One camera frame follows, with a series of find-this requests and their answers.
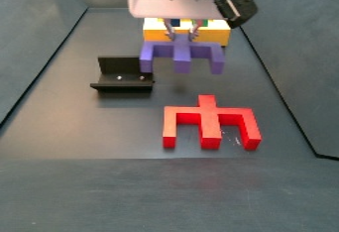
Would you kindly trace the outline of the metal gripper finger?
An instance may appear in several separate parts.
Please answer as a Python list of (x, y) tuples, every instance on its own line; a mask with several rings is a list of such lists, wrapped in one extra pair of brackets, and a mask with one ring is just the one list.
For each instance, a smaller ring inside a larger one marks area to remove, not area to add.
[(175, 34), (175, 29), (174, 29), (174, 27), (171, 25), (171, 19), (163, 19), (163, 24), (164, 24), (166, 30), (167, 30), (166, 35), (170, 38), (170, 40), (174, 41), (177, 34)]
[(193, 27), (191, 27), (190, 32), (189, 32), (189, 38), (190, 38), (191, 42), (199, 36), (199, 29), (201, 29), (201, 27), (198, 25), (195, 25), (195, 20), (193, 20)]

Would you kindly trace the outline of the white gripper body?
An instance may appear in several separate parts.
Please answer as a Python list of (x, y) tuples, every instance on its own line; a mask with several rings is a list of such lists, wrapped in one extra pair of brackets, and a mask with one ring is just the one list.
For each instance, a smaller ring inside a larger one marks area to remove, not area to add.
[(214, 0), (127, 0), (128, 11), (135, 18), (163, 19), (233, 19), (241, 16), (235, 3), (225, 17)]

